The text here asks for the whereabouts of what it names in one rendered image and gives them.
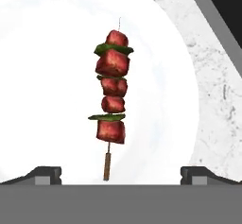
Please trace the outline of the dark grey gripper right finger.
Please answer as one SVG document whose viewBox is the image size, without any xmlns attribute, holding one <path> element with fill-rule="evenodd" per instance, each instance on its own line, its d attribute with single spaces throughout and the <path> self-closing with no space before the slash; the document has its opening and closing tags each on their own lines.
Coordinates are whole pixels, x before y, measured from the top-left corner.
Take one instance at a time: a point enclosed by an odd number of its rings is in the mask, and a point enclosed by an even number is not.
<svg viewBox="0 0 242 224">
<path fill-rule="evenodd" d="M 183 166 L 181 185 L 242 185 L 242 181 L 233 181 L 219 177 L 205 166 Z"/>
</svg>

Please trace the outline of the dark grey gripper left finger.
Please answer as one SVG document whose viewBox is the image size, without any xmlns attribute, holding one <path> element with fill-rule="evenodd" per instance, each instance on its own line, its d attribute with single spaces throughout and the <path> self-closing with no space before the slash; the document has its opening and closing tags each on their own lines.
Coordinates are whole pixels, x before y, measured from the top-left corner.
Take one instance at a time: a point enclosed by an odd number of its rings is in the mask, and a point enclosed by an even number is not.
<svg viewBox="0 0 242 224">
<path fill-rule="evenodd" d="M 28 174 L 9 181 L 1 182 L 1 185 L 61 185 L 60 166 L 38 166 Z"/>
</svg>

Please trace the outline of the red meat kebab skewer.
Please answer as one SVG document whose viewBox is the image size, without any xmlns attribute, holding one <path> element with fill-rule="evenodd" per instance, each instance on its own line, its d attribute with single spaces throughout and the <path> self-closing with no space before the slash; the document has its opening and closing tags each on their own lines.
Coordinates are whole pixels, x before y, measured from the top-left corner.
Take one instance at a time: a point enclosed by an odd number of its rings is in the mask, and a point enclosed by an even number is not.
<svg viewBox="0 0 242 224">
<path fill-rule="evenodd" d="M 105 155 L 103 180 L 110 179 L 111 171 L 111 143 L 123 145 L 125 143 L 125 95 L 128 83 L 125 75 L 130 68 L 129 54 L 134 50 L 129 47 L 128 37 L 113 29 L 109 32 L 104 43 L 95 48 L 99 56 L 96 63 L 96 78 L 100 81 L 103 91 L 101 108 L 104 114 L 89 116 L 89 120 L 97 122 L 96 138 L 108 143 Z"/>
</svg>

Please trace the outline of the white round plate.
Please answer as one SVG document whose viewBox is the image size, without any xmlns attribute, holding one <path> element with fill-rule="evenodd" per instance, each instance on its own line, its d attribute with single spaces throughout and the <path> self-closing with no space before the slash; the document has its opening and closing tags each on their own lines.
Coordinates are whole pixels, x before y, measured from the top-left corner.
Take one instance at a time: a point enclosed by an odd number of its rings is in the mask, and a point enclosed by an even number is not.
<svg viewBox="0 0 242 224">
<path fill-rule="evenodd" d="M 96 138 L 114 29 L 132 48 L 121 145 Z M 0 182 L 56 165 L 66 184 L 176 184 L 198 122 L 193 62 L 153 0 L 0 0 Z"/>
</svg>

